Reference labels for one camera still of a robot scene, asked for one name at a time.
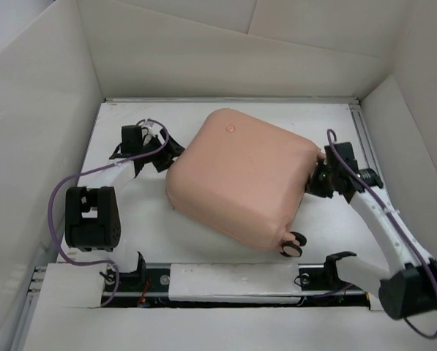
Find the pink hard-shell suitcase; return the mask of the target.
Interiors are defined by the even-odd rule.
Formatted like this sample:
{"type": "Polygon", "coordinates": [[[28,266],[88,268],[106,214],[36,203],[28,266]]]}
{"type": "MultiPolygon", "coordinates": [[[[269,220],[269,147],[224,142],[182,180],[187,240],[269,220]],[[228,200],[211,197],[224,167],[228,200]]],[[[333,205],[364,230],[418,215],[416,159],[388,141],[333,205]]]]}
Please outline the pink hard-shell suitcase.
{"type": "Polygon", "coordinates": [[[311,140],[245,113],[211,113],[165,178],[179,212],[257,249],[300,257],[291,229],[324,155],[311,140]]]}

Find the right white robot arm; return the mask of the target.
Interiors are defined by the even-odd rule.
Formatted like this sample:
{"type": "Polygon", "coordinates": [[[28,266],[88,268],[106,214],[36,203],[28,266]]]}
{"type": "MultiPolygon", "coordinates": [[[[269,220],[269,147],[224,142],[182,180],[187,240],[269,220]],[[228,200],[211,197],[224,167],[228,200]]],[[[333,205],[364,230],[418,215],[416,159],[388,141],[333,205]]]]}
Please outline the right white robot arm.
{"type": "Polygon", "coordinates": [[[329,143],[307,193],[342,195],[364,220],[387,261],[383,270],[353,252],[326,257],[322,279],[332,288],[351,283],[379,299],[393,320],[437,311],[437,260],[411,234],[375,170],[359,169],[350,142],[329,143]]]}

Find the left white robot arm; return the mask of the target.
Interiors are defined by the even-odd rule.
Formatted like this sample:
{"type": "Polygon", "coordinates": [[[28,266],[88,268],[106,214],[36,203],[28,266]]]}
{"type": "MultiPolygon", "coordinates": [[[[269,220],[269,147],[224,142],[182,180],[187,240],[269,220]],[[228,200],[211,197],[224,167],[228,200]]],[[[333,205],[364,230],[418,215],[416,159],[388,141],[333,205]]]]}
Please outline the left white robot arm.
{"type": "Polygon", "coordinates": [[[88,185],[72,186],[65,192],[65,243],[92,253],[91,261],[113,263],[127,257],[116,196],[145,165],[162,173],[184,152],[165,127],[155,132],[153,125],[153,121],[142,121],[123,126],[121,142],[108,165],[96,171],[88,185]]]}

